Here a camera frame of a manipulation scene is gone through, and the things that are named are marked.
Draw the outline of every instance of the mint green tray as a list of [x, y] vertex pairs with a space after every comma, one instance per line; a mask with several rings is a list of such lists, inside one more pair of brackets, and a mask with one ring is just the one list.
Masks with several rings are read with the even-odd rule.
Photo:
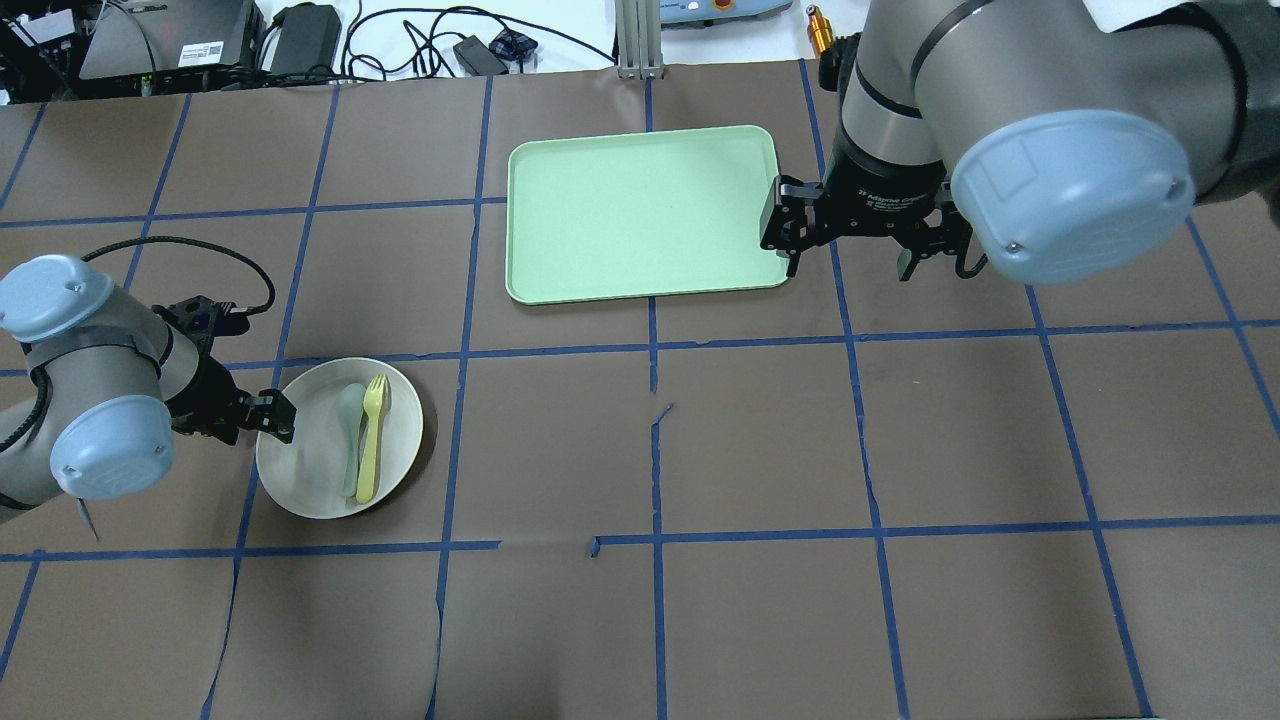
[[526, 142], [511, 154], [507, 292], [526, 305], [776, 287], [778, 159], [739, 126]]

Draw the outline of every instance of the power adapter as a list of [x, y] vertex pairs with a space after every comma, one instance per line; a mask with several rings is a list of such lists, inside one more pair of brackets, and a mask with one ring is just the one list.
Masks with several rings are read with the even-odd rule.
[[472, 76], [504, 76], [509, 70], [507, 64], [498, 59], [492, 50], [476, 36], [467, 37], [453, 46], [453, 54], [458, 63]]
[[[280, 37], [271, 58], [275, 74], [303, 74], [317, 65], [333, 69], [342, 22], [333, 5], [303, 3], [282, 10]], [[316, 82], [326, 82], [317, 78]]]

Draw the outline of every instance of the white plate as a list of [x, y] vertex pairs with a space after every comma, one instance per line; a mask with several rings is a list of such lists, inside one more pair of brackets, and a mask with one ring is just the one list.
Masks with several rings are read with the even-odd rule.
[[[338, 424], [338, 396], [351, 383], [369, 386], [385, 373], [390, 386], [383, 416], [381, 459], [374, 500], [357, 505], [342, 497], [347, 441]], [[344, 518], [381, 502], [408, 473], [422, 445], [422, 401], [399, 370], [367, 357], [343, 357], [316, 365], [284, 388], [298, 409], [293, 442], [269, 434], [257, 438], [257, 474], [280, 507], [316, 520]]]

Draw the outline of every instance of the white paper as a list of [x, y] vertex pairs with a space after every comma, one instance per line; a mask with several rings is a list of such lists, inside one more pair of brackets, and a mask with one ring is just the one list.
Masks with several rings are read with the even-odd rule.
[[215, 65], [223, 59], [223, 41], [193, 42], [182, 46], [182, 55], [178, 56], [179, 68], [192, 65]]

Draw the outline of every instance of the fork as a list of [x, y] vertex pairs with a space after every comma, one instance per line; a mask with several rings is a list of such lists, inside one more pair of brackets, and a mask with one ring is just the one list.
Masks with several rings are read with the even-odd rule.
[[365, 391], [365, 454], [360, 459], [360, 477], [356, 480], [356, 502], [364, 505], [374, 498], [378, 488], [378, 446], [381, 443], [383, 414], [387, 411], [387, 375], [379, 374]]

